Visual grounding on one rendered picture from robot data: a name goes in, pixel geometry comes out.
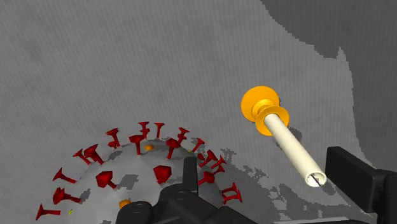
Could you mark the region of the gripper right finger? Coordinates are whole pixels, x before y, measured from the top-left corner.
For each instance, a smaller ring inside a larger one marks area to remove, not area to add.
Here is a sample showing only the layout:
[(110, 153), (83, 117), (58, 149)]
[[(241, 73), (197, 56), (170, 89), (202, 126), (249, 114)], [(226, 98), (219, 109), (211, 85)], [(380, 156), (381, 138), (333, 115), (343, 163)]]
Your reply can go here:
[(376, 169), (339, 146), (326, 152), (325, 174), (377, 224), (397, 224), (397, 172)]

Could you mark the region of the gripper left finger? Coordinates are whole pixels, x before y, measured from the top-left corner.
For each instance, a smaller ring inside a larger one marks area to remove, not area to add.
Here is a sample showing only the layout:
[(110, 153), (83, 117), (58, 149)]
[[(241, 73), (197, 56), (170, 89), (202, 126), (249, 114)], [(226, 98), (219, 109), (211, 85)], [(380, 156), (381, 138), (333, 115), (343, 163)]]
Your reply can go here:
[(183, 182), (163, 188), (153, 206), (137, 201), (123, 206), (115, 224), (257, 224), (228, 206), (217, 208), (198, 195), (197, 161), (186, 157)]

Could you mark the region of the grey ball with red spikes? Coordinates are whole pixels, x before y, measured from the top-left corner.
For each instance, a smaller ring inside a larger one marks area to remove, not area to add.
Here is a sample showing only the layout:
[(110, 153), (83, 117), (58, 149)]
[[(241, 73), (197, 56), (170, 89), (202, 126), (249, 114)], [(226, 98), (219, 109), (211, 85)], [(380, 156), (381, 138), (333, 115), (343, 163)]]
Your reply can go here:
[(96, 144), (77, 151), (74, 156), (87, 164), (86, 171), (74, 179), (58, 170), (53, 179), (62, 179), (72, 184), (73, 189), (67, 193), (63, 186), (57, 187), (52, 202), (61, 208), (40, 206), (36, 217), (61, 216), (61, 224), (115, 224), (116, 213), (125, 204), (144, 200), (154, 205), (161, 190), (183, 182), (198, 189), (199, 195), (215, 206), (241, 199), (236, 185), (223, 190), (216, 185), (216, 174), (224, 172), (226, 160), (211, 150), (198, 152), (203, 140), (196, 138), (194, 149), (187, 150), (181, 143), (188, 130), (180, 128), (175, 139), (148, 139), (147, 122), (141, 123), (141, 127), (140, 133), (130, 136), (127, 144), (120, 143), (117, 128), (107, 131), (106, 135), (113, 138), (108, 143), (112, 152), (107, 157), (99, 156)]

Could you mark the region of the cream tube with orange discs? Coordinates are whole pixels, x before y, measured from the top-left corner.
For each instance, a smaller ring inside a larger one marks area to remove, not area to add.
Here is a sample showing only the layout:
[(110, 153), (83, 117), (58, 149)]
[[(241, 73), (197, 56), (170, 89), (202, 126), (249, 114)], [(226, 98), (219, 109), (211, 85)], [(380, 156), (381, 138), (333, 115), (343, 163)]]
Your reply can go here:
[(241, 99), (240, 110), (260, 134), (275, 139), (307, 185), (320, 187), (327, 182), (326, 174), (288, 129), (289, 113), (280, 106), (279, 96), (272, 88), (249, 89)]

